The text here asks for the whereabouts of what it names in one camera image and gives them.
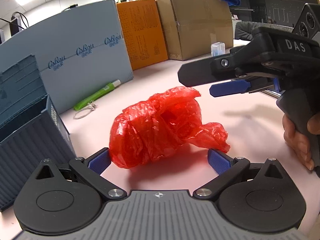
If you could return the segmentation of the person right hand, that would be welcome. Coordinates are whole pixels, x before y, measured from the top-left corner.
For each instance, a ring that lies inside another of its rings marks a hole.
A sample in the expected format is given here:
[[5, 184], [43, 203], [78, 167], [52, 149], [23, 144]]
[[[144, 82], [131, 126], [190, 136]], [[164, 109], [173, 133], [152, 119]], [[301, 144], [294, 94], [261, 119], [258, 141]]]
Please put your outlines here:
[[[299, 161], [308, 170], [312, 171], [315, 167], [315, 164], [311, 156], [309, 139], [296, 130], [295, 124], [287, 117], [287, 115], [283, 116], [282, 123], [284, 128], [284, 140], [294, 150]], [[319, 113], [314, 115], [308, 121], [307, 129], [311, 134], [319, 135]]]

